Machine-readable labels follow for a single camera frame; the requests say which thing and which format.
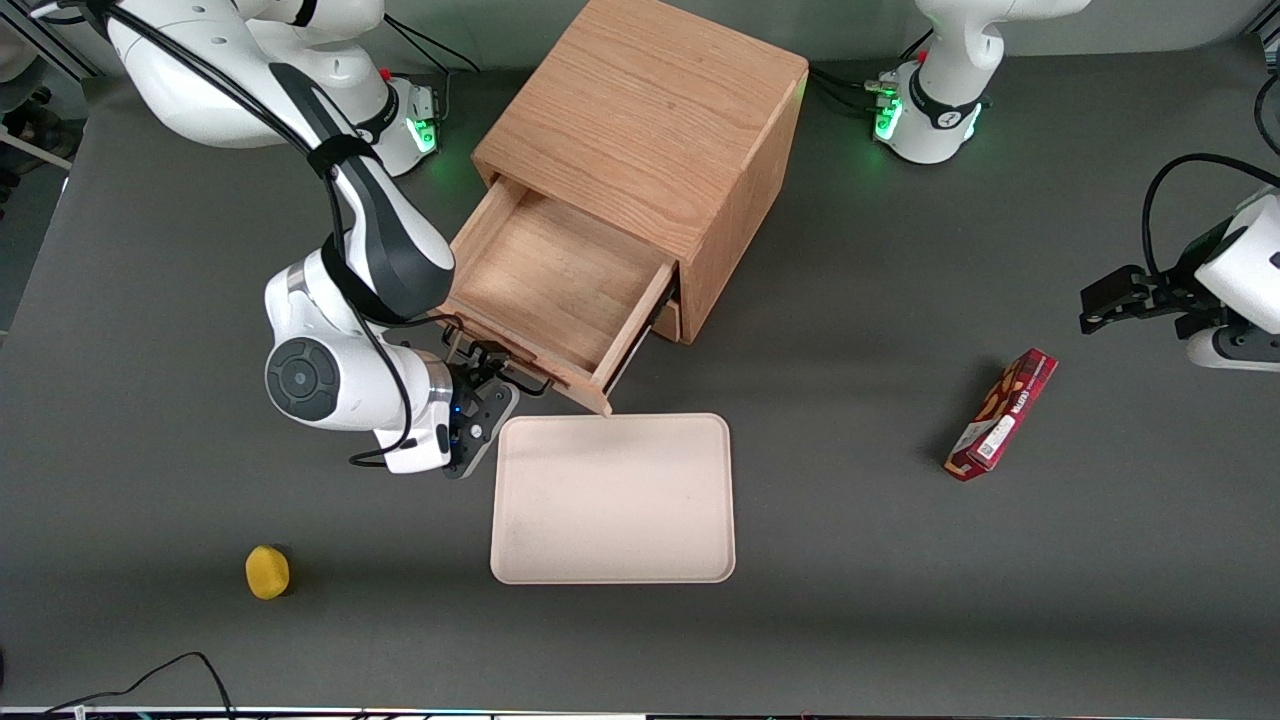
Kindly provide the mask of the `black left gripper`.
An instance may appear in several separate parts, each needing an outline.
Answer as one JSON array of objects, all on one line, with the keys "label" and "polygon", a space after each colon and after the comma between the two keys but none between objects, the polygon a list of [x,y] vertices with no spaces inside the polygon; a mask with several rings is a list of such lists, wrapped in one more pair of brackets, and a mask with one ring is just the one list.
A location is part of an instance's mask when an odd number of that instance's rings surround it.
[{"label": "black left gripper", "polygon": [[[1153,307],[1184,313],[1175,319],[1179,340],[1230,325],[1230,311],[1197,278],[1202,268],[1222,246],[1231,219],[1228,218],[1193,240],[1179,259],[1161,269],[1148,236],[1148,275],[1137,265],[1120,266],[1079,292],[1079,329],[1093,334],[1115,322],[1146,319]],[[1155,290],[1149,281],[1153,281]]]}]

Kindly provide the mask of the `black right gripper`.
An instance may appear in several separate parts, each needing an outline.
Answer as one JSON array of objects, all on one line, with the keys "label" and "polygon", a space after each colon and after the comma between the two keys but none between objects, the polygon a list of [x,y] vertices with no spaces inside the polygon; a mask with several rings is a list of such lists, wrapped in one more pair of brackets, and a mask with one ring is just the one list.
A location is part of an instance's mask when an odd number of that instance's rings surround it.
[{"label": "black right gripper", "polygon": [[445,477],[466,477],[479,460],[483,425],[474,419],[477,409],[475,387],[481,393],[504,382],[508,363],[507,351],[486,350],[485,343],[470,343],[452,352],[452,363],[445,365],[453,387],[448,419],[451,459],[444,466]]}]

